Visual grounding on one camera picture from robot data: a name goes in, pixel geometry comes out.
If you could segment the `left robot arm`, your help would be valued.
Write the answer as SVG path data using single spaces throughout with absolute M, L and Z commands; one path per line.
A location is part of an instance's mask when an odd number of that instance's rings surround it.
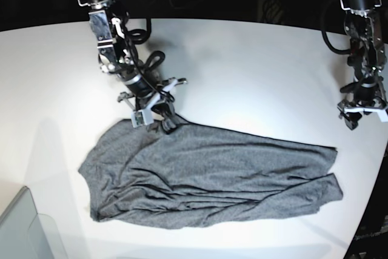
M 335 48 L 327 35 L 326 12 L 336 1 L 345 12 L 344 31 L 349 37 L 349 49 Z M 346 55 L 347 65 L 353 68 L 353 81 L 340 89 L 345 97 L 337 105 L 339 118 L 350 130 L 356 129 L 359 120 L 371 113 L 376 113 L 381 122 L 387 122 L 387 96 L 381 76 L 387 63 L 378 13 L 381 5 L 382 0 L 329 0 L 320 18 L 326 46 L 337 55 Z

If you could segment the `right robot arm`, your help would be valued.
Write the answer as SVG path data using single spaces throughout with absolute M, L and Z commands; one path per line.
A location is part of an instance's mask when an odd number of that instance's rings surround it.
M 180 120 L 175 113 L 175 98 L 171 91 L 187 80 L 160 78 L 158 67 L 166 58 L 160 50 L 152 52 L 145 61 L 140 59 L 136 47 L 150 38 L 151 20 L 146 20 L 144 29 L 129 30 L 129 13 L 119 7 L 117 0 L 78 0 L 78 4 L 90 9 L 89 24 L 96 38 L 101 71 L 115 75 L 127 88 L 117 100 L 131 108 L 133 127 L 150 126 L 158 115 L 162 118 L 159 123 L 163 131 L 174 131 Z

